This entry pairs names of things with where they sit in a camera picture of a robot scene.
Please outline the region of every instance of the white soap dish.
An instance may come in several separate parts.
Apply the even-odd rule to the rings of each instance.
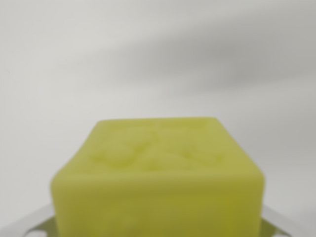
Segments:
[[[58,237],[53,206],[47,205],[0,230],[0,237]],[[312,237],[292,221],[263,206],[259,237]]]

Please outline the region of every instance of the embossed soap design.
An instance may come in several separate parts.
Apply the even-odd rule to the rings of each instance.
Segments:
[[[61,237],[257,237],[264,178],[215,118],[98,122],[52,181]]]

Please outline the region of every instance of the soap bar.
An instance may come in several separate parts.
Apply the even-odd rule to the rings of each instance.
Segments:
[[[54,177],[61,237],[257,237],[264,177],[215,118],[105,120]]]

